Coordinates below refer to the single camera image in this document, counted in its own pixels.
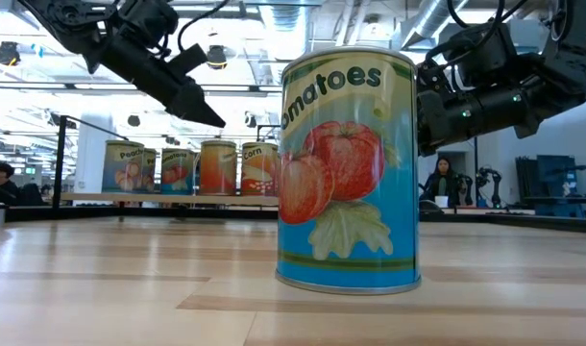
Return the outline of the orange label tin can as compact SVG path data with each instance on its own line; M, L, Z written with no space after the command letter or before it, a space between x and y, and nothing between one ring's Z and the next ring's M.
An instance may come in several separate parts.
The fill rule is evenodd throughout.
M236 144L225 140L202 142L200 154L201 195L232 196L236 192Z

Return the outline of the tomatoes can blue label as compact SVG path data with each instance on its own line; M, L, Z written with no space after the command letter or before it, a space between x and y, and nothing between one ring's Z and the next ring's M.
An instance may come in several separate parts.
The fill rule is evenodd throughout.
M315 291L416 288L416 69L375 47L304 55L282 72L276 276Z
M188 149L165 148L161 156L162 194L192 195L196 154Z

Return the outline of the peaches can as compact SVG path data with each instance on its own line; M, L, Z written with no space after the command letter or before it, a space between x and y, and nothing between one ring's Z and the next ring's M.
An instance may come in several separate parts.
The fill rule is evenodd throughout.
M155 189L156 160L157 151L155 149L145 148L140 185L140 189L144 192L153 192Z
M103 192L140 190L144 145L128 140L107 140L102 179Z

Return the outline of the person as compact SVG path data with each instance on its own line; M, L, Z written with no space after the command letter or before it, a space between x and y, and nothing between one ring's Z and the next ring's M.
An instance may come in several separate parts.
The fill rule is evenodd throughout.
M448 158L439 156L434 171L427 177L421 200L434 200L435 196L448 196L449 208L461 206L460 193L457 191L456 173Z
M17 206L19 203L19 188L11 180L14 168L8 163L0 162L0 203L8 206Z

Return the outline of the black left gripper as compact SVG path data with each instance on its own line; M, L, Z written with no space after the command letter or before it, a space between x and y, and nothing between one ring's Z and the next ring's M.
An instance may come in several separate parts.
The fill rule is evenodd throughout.
M166 106L180 119L217 128L226 122L205 100L203 89L186 75L173 71L165 60L156 57L142 44L122 34L108 37L84 58L90 72L103 65L138 90Z

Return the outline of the silver ventilation duct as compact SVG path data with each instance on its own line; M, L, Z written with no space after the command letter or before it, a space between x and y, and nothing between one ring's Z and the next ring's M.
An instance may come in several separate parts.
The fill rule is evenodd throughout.
M260 6L267 33L265 49L275 79L284 68L307 51L310 8L301 6Z
M448 0L422 0L419 10L401 24L400 48L407 49L440 33L451 19Z

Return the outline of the wooden shelf black frame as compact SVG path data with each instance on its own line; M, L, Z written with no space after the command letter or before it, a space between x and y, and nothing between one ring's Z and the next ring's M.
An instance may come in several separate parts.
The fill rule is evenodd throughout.
M223 205L223 206L249 206L254 208L274 208L278 205L278 198L271 196L190 196L190 195L160 195L146 193L124 193L112 192L62 192L61 191L61 171L63 166L63 155L65 139L67 137L67 123L77 122L85 127L100 131L109 136L127 141L126 136L117 134L103 127L91 124L81 118L71 115L61 115L58 129L58 149L56 158L56 176L54 187L54 198L52 208L58 210L62 201L110 201L121 204L121 209L125 202L159 202L159 203L183 203L183 204L201 204L201 205Z

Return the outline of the black office chair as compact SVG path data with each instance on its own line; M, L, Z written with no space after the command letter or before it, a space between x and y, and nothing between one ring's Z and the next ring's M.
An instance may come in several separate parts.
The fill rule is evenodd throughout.
M28 183L19 189L18 205L27 207L45 205L37 184Z

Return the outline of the dark blue partition panel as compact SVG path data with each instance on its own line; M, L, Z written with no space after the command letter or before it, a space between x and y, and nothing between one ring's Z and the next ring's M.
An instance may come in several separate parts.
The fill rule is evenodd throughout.
M578 217L580 205L570 203L571 183L576 174L565 168L575 164L573 156L537 155L515 159L520 200L540 216Z

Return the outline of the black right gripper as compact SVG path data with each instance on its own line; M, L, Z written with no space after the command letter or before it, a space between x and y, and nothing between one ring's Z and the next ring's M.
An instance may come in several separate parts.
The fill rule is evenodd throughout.
M416 91L419 155L431 156L441 147L465 141L466 134L456 128L456 111L448 110L463 100L455 70L446 75L437 62L419 63Z

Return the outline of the corn can orange label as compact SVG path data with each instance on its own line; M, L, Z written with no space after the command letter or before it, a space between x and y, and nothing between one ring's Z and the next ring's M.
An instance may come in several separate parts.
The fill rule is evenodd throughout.
M241 161L241 194L276 196L280 162L276 144L244 143Z

